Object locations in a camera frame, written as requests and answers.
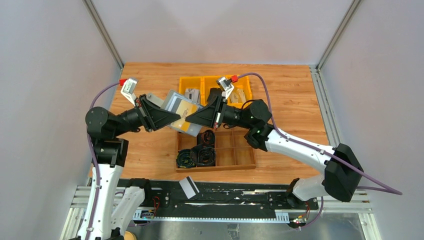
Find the grey card holder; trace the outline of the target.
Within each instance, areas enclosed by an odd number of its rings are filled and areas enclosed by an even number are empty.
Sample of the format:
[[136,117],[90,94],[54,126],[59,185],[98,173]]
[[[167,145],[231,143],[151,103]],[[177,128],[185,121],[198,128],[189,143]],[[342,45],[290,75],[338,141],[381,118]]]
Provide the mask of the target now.
[[167,126],[183,134],[196,137],[202,126],[196,123],[186,121],[186,117],[194,114],[196,111],[203,108],[199,103],[185,97],[175,90],[170,90],[165,100],[157,97],[153,93],[147,94],[147,99],[154,104],[159,104],[162,110],[166,110],[177,114],[180,119],[168,124]]

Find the yellow credit card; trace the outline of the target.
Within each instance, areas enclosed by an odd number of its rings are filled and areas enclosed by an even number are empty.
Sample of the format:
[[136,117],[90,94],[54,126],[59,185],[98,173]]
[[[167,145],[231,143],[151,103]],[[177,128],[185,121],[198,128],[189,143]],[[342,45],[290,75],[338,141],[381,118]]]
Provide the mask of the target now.
[[171,110],[178,114],[180,119],[172,122],[170,126],[183,132],[189,132],[191,130],[191,123],[186,121],[186,117],[195,113],[198,108],[198,105],[186,100],[181,100],[179,103],[176,103]]

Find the white credit card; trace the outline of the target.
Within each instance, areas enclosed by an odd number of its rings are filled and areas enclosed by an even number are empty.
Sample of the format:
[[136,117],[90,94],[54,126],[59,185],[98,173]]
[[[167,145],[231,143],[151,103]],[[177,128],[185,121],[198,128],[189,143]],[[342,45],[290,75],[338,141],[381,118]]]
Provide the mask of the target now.
[[200,193],[199,188],[197,187],[196,183],[193,181],[191,176],[187,176],[184,179],[180,180],[179,185],[181,186],[187,199],[191,199]]

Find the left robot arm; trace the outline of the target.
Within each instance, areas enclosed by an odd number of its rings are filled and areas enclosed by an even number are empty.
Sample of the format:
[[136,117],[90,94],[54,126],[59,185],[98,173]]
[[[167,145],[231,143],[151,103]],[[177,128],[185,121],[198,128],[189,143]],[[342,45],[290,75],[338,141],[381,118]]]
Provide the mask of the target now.
[[149,101],[145,94],[135,100],[132,109],[118,115],[100,106],[89,109],[85,122],[92,154],[92,184],[77,240],[122,240],[139,206],[159,206],[150,180],[145,178],[130,179],[122,199],[114,205],[129,147],[128,140],[119,136],[138,133],[141,127],[147,132],[157,131],[180,118]]

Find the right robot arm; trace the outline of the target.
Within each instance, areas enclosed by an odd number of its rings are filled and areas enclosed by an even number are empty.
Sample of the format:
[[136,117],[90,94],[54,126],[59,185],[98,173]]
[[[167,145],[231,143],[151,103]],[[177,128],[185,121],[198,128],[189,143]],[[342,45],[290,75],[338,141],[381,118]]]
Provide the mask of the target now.
[[222,96],[215,96],[208,105],[185,119],[208,128],[216,129],[224,124],[247,129],[244,138],[252,148],[288,156],[319,171],[316,176],[296,178],[290,183],[285,195],[290,208],[298,209],[305,201],[323,196],[350,202],[363,171],[351,147],[343,143],[333,147],[304,140],[270,124],[271,118],[262,99],[250,100],[237,108],[227,105]]

